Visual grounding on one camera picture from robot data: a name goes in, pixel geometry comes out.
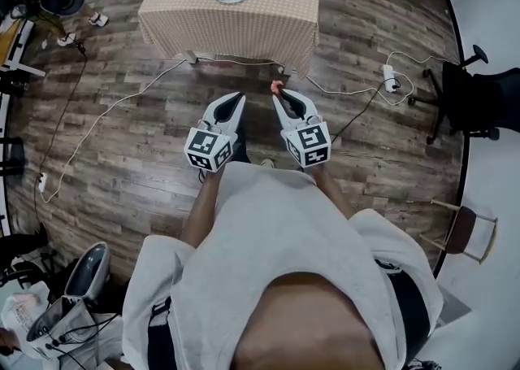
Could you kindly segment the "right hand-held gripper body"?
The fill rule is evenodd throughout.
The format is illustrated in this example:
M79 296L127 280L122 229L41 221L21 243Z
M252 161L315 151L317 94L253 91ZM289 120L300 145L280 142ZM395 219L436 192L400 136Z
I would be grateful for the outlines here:
M289 154L301 168L311 168L331 159L331 138L327 123L318 115L309 116L280 132Z

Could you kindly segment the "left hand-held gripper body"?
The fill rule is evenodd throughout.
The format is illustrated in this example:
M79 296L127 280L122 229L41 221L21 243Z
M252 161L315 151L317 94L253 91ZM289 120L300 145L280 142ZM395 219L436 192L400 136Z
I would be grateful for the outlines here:
M200 120L190 129L184 145L188 163L206 172L218 172L232 157L237 123Z

